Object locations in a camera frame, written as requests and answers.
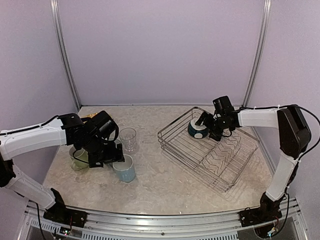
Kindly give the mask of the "light green cup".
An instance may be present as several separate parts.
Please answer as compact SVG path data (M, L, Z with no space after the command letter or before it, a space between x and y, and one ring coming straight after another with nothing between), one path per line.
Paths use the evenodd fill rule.
M74 147L69 149L71 159L70 167L74 171L84 170L89 167L88 153L84 149L76 150Z

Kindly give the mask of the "dark teal white bowl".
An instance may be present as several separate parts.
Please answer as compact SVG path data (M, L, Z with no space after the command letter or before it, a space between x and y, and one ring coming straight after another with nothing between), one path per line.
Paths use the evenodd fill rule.
M208 135L209 130L204 125L196 125L197 120L197 118L193 118L188 123L187 132L191 137L195 139L203 139Z

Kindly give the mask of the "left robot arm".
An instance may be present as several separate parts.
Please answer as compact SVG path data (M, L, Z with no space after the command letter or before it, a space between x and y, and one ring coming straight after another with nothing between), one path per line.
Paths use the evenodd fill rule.
M58 190L47 188L14 164L22 155L44 149L72 146L87 153L90 168L125 161L120 129L111 115L102 110L93 117L76 113L55 115L45 122L0 132L0 186L37 203L63 223L70 211Z

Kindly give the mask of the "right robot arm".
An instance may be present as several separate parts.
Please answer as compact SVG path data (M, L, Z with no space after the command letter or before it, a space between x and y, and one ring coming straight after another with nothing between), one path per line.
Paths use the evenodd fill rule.
M305 114L316 122L320 119L298 104L235 108L226 95L212 103L214 112L203 111L189 123L189 129L195 132L196 137L200 136L200 131L205 131L217 142L227 137L226 130L230 133L240 128L256 131L264 154L274 168L272 181L262 194L260 207L255 212L260 222L266 222L278 210L286 190L296 177L302 158L320 144Z

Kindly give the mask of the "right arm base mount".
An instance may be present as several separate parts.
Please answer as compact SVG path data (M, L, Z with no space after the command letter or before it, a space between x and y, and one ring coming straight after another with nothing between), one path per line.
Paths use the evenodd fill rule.
M246 208L238 213L242 227L258 225L280 219L283 215L280 210L263 212L259 207Z

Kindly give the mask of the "clear glass cup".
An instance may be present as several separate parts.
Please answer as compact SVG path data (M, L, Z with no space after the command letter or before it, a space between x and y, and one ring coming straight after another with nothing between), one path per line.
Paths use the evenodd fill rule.
M123 128L119 132L120 141L126 152L133 152L137 147L137 132L131 127Z

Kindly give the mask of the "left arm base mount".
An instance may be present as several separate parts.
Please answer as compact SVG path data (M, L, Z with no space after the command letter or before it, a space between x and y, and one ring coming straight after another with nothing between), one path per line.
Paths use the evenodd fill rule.
M84 228L87 216L88 213L85 211L70 208L56 211L45 211L43 214L43 217L47 220L78 228Z

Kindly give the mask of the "light blue cup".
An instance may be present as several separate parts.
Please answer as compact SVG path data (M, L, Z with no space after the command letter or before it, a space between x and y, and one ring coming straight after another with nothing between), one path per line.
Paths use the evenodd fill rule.
M130 183L136 177L134 160L128 154L124 154L123 158L123 162L114 162L112 167L120 181Z

